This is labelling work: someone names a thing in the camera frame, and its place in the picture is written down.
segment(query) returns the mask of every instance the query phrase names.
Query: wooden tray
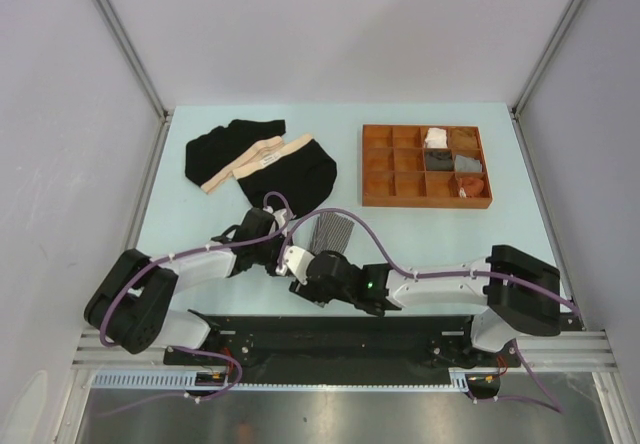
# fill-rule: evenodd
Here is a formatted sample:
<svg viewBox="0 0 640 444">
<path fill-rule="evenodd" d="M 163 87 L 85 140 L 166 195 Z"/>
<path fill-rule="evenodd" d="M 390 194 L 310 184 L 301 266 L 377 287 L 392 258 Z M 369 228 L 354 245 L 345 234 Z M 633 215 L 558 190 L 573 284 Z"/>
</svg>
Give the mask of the wooden tray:
<svg viewBox="0 0 640 444">
<path fill-rule="evenodd" d="M 425 168 L 425 138 L 429 127 L 447 130 L 446 149 L 452 158 L 460 154 L 482 163 L 481 173 L 429 171 Z M 473 130 L 460 138 L 456 129 Z M 478 177 L 484 189 L 477 197 L 460 197 L 458 179 Z M 387 126 L 368 124 L 362 128 L 362 205 L 382 207 L 438 207 L 486 209 L 491 204 L 491 186 L 477 127 Z"/>
</svg>

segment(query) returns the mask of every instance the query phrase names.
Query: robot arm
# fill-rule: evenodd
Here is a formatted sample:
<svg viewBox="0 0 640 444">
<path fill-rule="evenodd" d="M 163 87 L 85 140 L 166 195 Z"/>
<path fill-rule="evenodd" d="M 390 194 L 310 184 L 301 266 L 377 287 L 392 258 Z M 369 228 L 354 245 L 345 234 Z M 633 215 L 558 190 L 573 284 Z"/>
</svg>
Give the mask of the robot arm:
<svg viewBox="0 0 640 444">
<path fill-rule="evenodd" d="M 233 237 L 214 238 L 207 248 L 219 242 L 266 236 L 283 223 L 281 215 L 254 208 L 240 226 L 225 233 L 235 231 Z M 169 310 L 172 296 L 212 278 L 231 277 L 253 264 L 264 266 L 270 275 L 295 277 L 290 291 L 315 304 L 324 306 L 337 299 L 379 317 L 387 311 L 426 303 L 474 304 L 477 312 L 469 315 L 471 326 L 466 337 L 471 347 L 489 353 L 500 351 L 520 333 L 552 336 L 560 332 L 560 306 L 556 301 L 476 275 L 489 270 L 508 273 L 559 292 L 557 269 L 509 246 L 494 246 L 486 259 L 432 269 L 430 272 L 441 277 L 418 280 L 402 276 L 389 264 L 360 268 L 339 253 L 313 255 L 298 246 L 287 247 L 278 266 L 283 240 L 278 237 L 232 250 L 210 250 L 153 268 L 116 308 L 107 336 L 132 354 L 151 345 L 198 349 L 214 331 L 196 313 Z M 135 249 L 125 251 L 87 305 L 87 322 L 99 328 L 115 296 L 149 262 L 148 256 Z"/>
</svg>

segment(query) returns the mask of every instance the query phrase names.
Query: small white cloth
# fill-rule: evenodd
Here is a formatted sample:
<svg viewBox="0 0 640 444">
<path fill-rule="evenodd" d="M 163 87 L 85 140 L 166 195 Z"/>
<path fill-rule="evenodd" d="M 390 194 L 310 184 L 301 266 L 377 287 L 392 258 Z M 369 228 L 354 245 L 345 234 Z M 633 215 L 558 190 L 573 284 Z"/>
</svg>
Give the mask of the small white cloth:
<svg viewBox="0 0 640 444">
<path fill-rule="evenodd" d="M 447 131 L 437 127 L 431 127 L 427 131 L 427 137 L 424 143 L 430 149 L 446 149 L 447 148 Z"/>
</svg>

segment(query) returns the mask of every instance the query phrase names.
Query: gray fabric piece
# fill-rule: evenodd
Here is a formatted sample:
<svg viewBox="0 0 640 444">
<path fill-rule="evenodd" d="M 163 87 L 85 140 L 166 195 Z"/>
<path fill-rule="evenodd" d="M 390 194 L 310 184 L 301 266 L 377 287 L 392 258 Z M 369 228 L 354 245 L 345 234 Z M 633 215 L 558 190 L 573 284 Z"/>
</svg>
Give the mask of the gray fabric piece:
<svg viewBox="0 0 640 444">
<path fill-rule="evenodd" d="M 333 212 L 320 214 L 316 218 L 309 251 L 319 254 L 321 251 L 335 251 L 344 254 L 351 239 L 353 221 Z"/>
<path fill-rule="evenodd" d="M 451 151 L 426 151 L 424 164 L 427 171 L 453 171 Z"/>
<path fill-rule="evenodd" d="M 482 172 L 482 163 L 467 156 L 457 155 L 455 167 L 458 172 Z"/>
</svg>

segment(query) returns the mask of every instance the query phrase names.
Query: black cloth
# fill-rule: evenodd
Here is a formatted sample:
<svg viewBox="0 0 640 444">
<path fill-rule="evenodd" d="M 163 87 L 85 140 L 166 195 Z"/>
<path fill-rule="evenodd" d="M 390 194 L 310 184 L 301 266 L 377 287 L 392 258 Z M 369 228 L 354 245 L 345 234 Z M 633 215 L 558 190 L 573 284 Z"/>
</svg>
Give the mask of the black cloth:
<svg viewBox="0 0 640 444">
<path fill-rule="evenodd" d="M 227 126 L 218 126 L 187 143 L 184 173 L 202 186 L 232 163 L 257 141 L 282 136 L 286 131 L 284 120 L 269 122 L 234 119 Z"/>
<path fill-rule="evenodd" d="M 305 216 L 329 197 L 338 175 L 336 162 L 314 139 L 297 151 L 282 156 L 273 164 L 238 179 L 249 202 L 262 208 L 262 199 L 269 191 L 280 192 L 289 201 L 296 218 Z M 268 205 L 283 209 L 273 197 Z"/>
<path fill-rule="evenodd" d="M 451 151 L 426 151 L 424 164 L 427 171 L 453 171 Z"/>
</svg>

